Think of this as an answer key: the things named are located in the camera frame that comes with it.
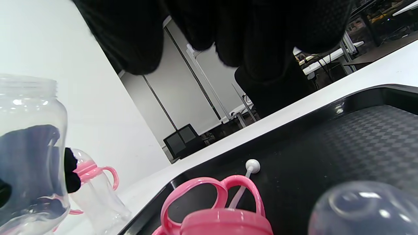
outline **pink bottle handle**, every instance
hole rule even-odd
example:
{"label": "pink bottle handle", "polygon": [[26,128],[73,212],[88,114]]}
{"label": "pink bottle handle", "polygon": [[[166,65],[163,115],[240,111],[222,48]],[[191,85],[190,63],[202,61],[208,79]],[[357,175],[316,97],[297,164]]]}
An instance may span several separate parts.
{"label": "pink bottle handle", "polygon": [[179,197],[183,196],[189,190],[200,184],[212,184],[216,187],[218,195],[212,209],[225,208],[228,200],[228,190],[231,187],[245,186],[254,195],[256,213],[265,217],[264,204],[261,200],[260,193],[258,192],[255,184],[249,178],[236,175],[227,177],[222,182],[219,182],[213,178],[202,177],[189,180],[170,193],[161,209],[161,226],[153,233],[153,235],[180,235],[181,224],[172,221],[168,217],[168,207]]}
{"label": "pink bottle handle", "polygon": [[[113,190],[116,190],[119,187],[119,176],[117,175],[116,170],[113,167],[110,166],[105,166],[105,167],[101,167],[101,170],[108,170],[110,171],[110,173],[112,173],[113,176]],[[70,210],[70,215],[81,215],[84,212],[82,210]]]}
{"label": "pink bottle handle", "polygon": [[180,227],[181,227],[181,224],[172,221],[168,217],[168,207],[179,197],[187,193],[189,190],[201,184],[212,184],[216,187],[218,196],[216,198],[215,204],[213,205],[212,209],[213,208],[225,208],[225,205],[228,200],[228,191],[221,182],[219,182],[216,179],[207,178],[207,177],[189,180],[186,183],[183,183],[182,185],[177,187],[174,191],[172,191],[163,204],[163,207],[161,209],[161,227],[162,227],[162,231],[165,234],[180,235]]}
{"label": "pink bottle handle", "polygon": [[111,167],[111,166],[105,166],[102,167],[102,170],[108,170],[110,171],[110,173],[112,173],[113,176],[113,190],[117,190],[117,188],[119,187],[119,176],[117,175],[116,170]]}
{"label": "pink bottle handle", "polygon": [[224,180],[222,180],[221,183],[225,185],[225,188],[227,190],[234,186],[246,187],[254,196],[256,214],[265,217],[263,200],[261,199],[260,193],[257,187],[255,186],[254,182],[252,182],[249,178],[241,175],[235,175],[225,178]]}

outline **white table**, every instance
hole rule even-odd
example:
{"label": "white table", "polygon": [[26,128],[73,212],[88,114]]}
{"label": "white table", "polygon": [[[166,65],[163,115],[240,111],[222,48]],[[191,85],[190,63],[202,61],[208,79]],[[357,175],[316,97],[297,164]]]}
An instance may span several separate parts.
{"label": "white table", "polygon": [[415,8],[418,8],[418,1],[415,1],[411,4],[409,4],[408,6],[402,8],[400,11],[397,11],[397,12],[393,13],[393,16],[397,16],[399,14],[404,13],[405,11],[413,10]]}
{"label": "white table", "polygon": [[[121,192],[120,197],[135,215],[177,175],[341,97],[382,84],[402,84],[418,87],[418,79],[416,79],[418,69],[415,62],[417,51],[418,41],[415,41],[310,96],[135,183],[129,190]],[[55,235],[89,235],[91,233],[91,226],[84,215],[69,215],[59,226]]]}
{"label": "white table", "polygon": [[[356,42],[354,43],[354,46],[361,46],[363,45],[364,42]],[[331,53],[331,60],[330,60],[330,56],[324,56],[324,59],[320,59],[318,62],[315,62],[311,65],[309,65],[308,67],[303,69],[303,72],[305,73],[305,75],[309,75],[310,73],[313,73],[314,71],[318,70],[319,68],[321,68],[321,65],[319,63],[321,63],[323,66],[325,66],[326,64],[329,64],[331,61],[334,61],[336,59],[338,59],[339,57],[343,56],[344,53],[342,51],[342,49],[338,49],[336,51],[334,51],[333,53]]]}

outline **plastic bottle body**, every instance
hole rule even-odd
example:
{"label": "plastic bottle body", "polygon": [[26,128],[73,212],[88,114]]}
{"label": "plastic bottle body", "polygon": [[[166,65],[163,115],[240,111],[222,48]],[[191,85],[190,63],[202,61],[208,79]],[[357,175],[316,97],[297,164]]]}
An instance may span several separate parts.
{"label": "plastic bottle body", "polygon": [[327,191],[315,205],[309,235],[318,234],[418,234],[418,201],[388,184],[341,184]]}
{"label": "plastic bottle body", "polygon": [[117,234],[132,218],[104,173],[82,184],[71,198],[84,211],[98,235]]}
{"label": "plastic bottle body", "polygon": [[0,208],[0,235],[42,235],[69,211],[67,112],[56,82],[0,74],[0,122],[0,179],[12,187]]}

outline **pink baby bottle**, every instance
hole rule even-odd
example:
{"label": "pink baby bottle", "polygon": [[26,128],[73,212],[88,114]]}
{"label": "pink baby bottle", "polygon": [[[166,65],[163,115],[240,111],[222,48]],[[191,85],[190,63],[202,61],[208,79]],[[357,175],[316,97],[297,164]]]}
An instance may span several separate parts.
{"label": "pink baby bottle", "polygon": [[[98,167],[93,159],[79,149],[71,149],[77,158],[74,171],[81,179],[81,188],[70,194],[81,210],[71,210],[71,215],[85,214],[93,225],[97,235],[117,234],[132,219],[123,202],[116,195],[119,177],[110,166]],[[113,175],[113,184],[103,172]]]}

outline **chair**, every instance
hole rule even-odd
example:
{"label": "chair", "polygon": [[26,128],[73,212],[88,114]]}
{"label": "chair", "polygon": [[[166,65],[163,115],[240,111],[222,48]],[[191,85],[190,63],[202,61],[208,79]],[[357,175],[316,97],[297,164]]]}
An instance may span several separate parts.
{"label": "chair", "polygon": [[183,159],[206,147],[190,124],[169,135],[164,139],[164,143],[174,159]]}

